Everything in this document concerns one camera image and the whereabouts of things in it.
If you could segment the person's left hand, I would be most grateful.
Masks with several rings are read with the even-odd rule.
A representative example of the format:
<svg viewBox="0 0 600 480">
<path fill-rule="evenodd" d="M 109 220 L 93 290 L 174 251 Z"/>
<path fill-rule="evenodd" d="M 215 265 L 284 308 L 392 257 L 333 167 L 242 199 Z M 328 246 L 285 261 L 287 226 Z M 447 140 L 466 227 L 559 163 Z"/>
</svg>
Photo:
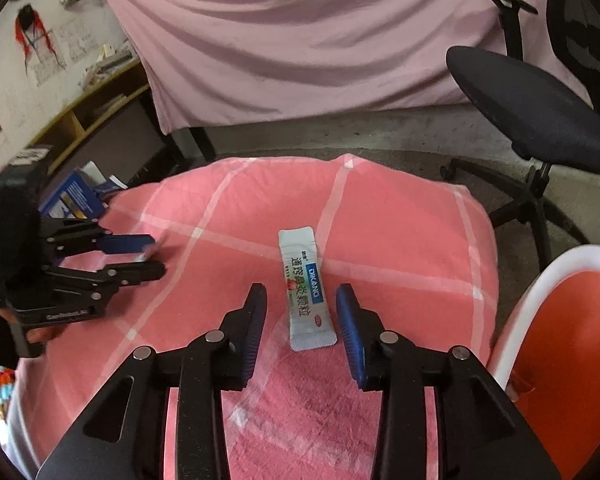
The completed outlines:
<svg viewBox="0 0 600 480">
<path fill-rule="evenodd" d="M 8 309 L 0 309 L 0 317 L 4 318 L 10 325 L 18 325 L 19 322 Z M 52 325 L 38 328 L 30 328 L 30 330 L 24 331 L 27 341 L 30 344 L 46 344 L 57 337 L 59 337 L 65 330 L 65 325 Z"/>
</svg>

